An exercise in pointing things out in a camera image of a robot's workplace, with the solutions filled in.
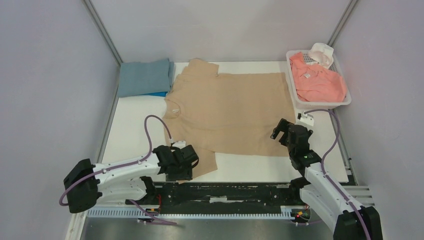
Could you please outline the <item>beige t shirt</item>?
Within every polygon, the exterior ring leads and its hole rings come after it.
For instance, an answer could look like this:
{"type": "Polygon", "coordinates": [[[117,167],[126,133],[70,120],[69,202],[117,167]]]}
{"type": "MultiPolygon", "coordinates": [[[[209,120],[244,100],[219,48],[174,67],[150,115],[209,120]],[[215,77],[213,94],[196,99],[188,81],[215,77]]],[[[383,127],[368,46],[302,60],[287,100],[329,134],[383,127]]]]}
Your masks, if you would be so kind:
{"type": "Polygon", "coordinates": [[[295,120],[283,72],[219,73],[219,66],[198,58],[175,78],[165,97],[166,123],[175,141],[192,145],[199,157],[197,178],[218,166],[216,153],[287,157],[271,139],[281,119],[295,120]]]}

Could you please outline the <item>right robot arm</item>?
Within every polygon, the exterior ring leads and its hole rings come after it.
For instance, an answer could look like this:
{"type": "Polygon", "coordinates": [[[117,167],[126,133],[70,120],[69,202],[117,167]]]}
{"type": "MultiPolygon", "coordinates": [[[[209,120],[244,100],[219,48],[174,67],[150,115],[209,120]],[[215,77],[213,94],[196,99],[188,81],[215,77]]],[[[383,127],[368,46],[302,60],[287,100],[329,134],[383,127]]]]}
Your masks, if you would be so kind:
{"type": "Polygon", "coordinates": [[[282,118],[271,139],[287,147],[289,159],[301,176],[289,185],[289,199],[311,207],[332,232],[334,240],[381,240],[380,215],[364,206],[325,170],[322,158],[310,148],[312,130],[282,118]]]}

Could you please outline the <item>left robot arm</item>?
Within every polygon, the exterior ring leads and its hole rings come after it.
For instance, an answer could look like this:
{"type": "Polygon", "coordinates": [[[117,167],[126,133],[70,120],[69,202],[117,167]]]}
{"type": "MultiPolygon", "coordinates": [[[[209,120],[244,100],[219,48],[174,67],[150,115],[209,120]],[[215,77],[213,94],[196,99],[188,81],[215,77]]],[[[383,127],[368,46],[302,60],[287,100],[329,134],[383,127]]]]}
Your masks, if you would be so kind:
{"type": "Polygon", "coordinates": [[[152,204],[157,198],[154,177],[164,175],[167,182],[192,180],[198,163],[192,145],[160,145],[146,155],[115,163],[93,164],[83,159],[64,178],[65,192],[59,204],[71,214],[119,201],[152,204]]]}

